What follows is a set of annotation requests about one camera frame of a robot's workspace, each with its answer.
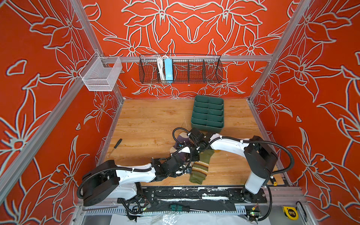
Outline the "purple striped sock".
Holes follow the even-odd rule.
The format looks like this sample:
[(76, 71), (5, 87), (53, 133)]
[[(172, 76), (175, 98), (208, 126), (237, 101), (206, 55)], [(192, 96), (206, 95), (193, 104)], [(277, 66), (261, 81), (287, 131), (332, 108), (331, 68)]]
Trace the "purple striped sock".
[[(176, 137), (177, 141), (180, 142), (175, 142), (174, 146), (172, 146), (169, 150), (170, 152), (170, 157), (173, 155), (173, 153), (175, 153), (178, 149), (180, 149), (181, 147), (188, 145), (190, 146), (190, 148), (194, 147), (195, 145), (192, 143), (192, 141), (190, 140), (190, 138), (188, 137), (186, 132), (181, 132), (177, 137)], [(178, 152), (176, 154), (177, 156), (180, 157), (181, 160), (185, 161), (186, 163), (189, 162), (190, 160), (190, 155), (189, 155), (189, 149), (184, 149), (180, 152)]]

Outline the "green striped sock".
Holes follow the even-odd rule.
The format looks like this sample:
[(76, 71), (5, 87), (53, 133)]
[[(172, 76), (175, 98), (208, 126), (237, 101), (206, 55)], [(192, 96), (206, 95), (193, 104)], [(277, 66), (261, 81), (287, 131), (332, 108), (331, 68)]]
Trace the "green striped sock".
[(203, 181), (205, 181), (214, 152), (214, 150), (206, 150), (199, 155), (199, 161), (194, 162), (192, 166), (189, 177), (191, 183), (202, 185)]

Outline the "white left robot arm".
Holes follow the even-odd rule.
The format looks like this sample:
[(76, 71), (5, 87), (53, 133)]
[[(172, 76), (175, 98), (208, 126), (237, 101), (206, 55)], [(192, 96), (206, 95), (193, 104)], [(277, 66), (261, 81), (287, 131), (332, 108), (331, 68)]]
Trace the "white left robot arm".
[(137, 183), (181, 176), (190, 167), (190, 160), (184, 153), (152, 159), (143, 166), (119, 166), (114, 160), (108, 160), (82, 177), (76, 194), (84, 206), (96, 205), (109, 197), (130, 200), (140, 191)]

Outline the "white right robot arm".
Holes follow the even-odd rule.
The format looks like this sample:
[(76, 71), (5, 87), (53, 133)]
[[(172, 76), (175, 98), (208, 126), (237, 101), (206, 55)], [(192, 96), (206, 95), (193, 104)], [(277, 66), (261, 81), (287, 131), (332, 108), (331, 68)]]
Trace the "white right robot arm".
[[(251, 139), (237, 139), (220, 134), (204, 135), (192, 137), (194, 143), (193, 153), (201, 153), (205, 150), (213, 149), (230, 152), (244, 157), (251, 169), (251, 173), (245, 183), (245, 193), (258, 194), (270, 178), (279, 173), (286, 173), (294, 167), (294, 157), (292, 153), (278, 143), (265, 141), (258, 136)], [(271, 145), (283, 150), (290, 159), (287, 167), (274, 171), (278, 161), (278, 155), (271, 149)]]

